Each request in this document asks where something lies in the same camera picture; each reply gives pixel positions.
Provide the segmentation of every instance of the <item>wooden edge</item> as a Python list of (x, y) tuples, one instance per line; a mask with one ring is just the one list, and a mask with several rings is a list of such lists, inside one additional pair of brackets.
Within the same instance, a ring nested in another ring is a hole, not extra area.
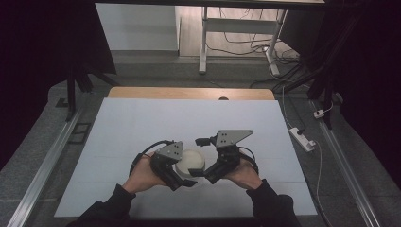
[(108, 97), (154, 99), (274, 100), (269, 89), (113, 87)]

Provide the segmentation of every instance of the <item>gray carpet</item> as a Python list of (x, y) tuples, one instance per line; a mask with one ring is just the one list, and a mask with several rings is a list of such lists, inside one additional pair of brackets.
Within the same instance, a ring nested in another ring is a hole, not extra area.
[[(166, 86), (166, 87), (227, 87), (248, 88), (254, 80), (266, 79), (269, 74), (264, 63), (253, 63), (249, 60), (236, 60), (208, 64), (207, 75), (198, 74), (198, 65), (193, 60), (182, 62), (154, 62), (130, 64), (117, 61), (117, 77), (113, 77), (124, 86)], [(286, 72), (290, 65), (282, 65)], [(95, 89), (90, 94), (89, 105), (78, 120), (82, 124), (93, 124), (103, 97), (107, 96), (110, 86), (91, 77)], [(257, 84), (255, 88), (272, 88), (277, 81)], [(288, 121), (293, 127), (306, 125), (305, 135), (308, 139), (320, 143), (323, 155), (323, 169), (320, 184), (320, 201), (322, 208), (333, 226), (365, 226), (365, 222), (342, 178), (333, 155), (322, 135), (319, 123), (312, 116), (312, 110), (305, 97), (305, 87), (285, 96)], [(56, 108), (59, 98), (66, 98), (66, 84), (61, 83), (49, 91), (49, 100), (43, 114), (16, 151), (9, 163), (0, 172), (0, 226), (6, 226), (19, 200), (24, 196), (42, 159), (52, 145), (64, 124), (65, 108)], [(282, 105), (280, 94), (276, 98)], [(399, 226), (401, 223), (401, 193), (392, 182), (383, 166), (377, 161), (368, 146), (340, 115), (339, 106), (333, 108), (333, 127), (358, 179), (369, 196), (383, 226)], [(77, 142), (82, 135), (72, 135), (70, 141)], [(319, 176), (320, 153), (316, 150), (305, 153), (293, 141), (298, 159), (308, 181), (310, 191), (316, 198)], [(69, 220), (53, 218), (63, 191), (74, 171), (82, 152), (83, 144), (71, 143), (64, 148), (44, 191), (26, 226), (63, 226)], [(303, 226), (325, 226), (321, 216), (299, 217)]]

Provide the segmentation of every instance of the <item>black sleeve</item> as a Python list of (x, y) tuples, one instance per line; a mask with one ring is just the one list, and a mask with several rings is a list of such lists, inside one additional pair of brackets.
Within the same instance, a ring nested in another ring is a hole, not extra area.
[(294, 214), (292, 197), (277, 195), (264, 179), (255, 190), (247, 190), (253, 202), (253, 215), (260, 219), (262, 226), (301, 227)]
[(135, 195), (131, 195), (121, 185), (117, 184), (112, 196), (107, 201), (95, 202), (76, 221), (69, 223), (67, 227), (125, 226), (130, 220), (129, 211), (133, 198), (135, 198)]

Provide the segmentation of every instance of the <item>hand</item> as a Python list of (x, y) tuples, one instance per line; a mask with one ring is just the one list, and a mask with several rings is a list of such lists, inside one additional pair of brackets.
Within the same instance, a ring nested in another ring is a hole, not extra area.
[(239, 165), (232, 172), (224, 176), (224, 179), (228, 179), (234, 182), (236, 185), (244, 189), (256, 189), (262, 184), (256, 171), (250, 162), (240, 159)]
[(155, 185), (164, 185), (158, 176), (156, 176), (150, 167), (150, 157), (143, 155), (136, 167), (133, 169), (130, 177), (123, 184), (123, 188), (131, 194), (146, 191)]

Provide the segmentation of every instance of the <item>person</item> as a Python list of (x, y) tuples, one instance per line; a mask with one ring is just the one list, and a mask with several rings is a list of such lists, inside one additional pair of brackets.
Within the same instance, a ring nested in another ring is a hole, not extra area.
[[(250, 162), (241, 159), (236, 169), (224, 178), (246, 189), (253, 202), (253, 215), (260, 220), (262, 226), (301, 226), (294, 214), (292, 197), (277, 195), (265, 179), (259, 178)], [(123, 185), (115, 186), (113, 194), (107, 201), (95, 202), (67, 227), (130, 226), (131, 201), (136, 193), (146, 191), (155, 185), (166, 184), (153, 173), (150, 157), (144, 155), (127, 181)]]

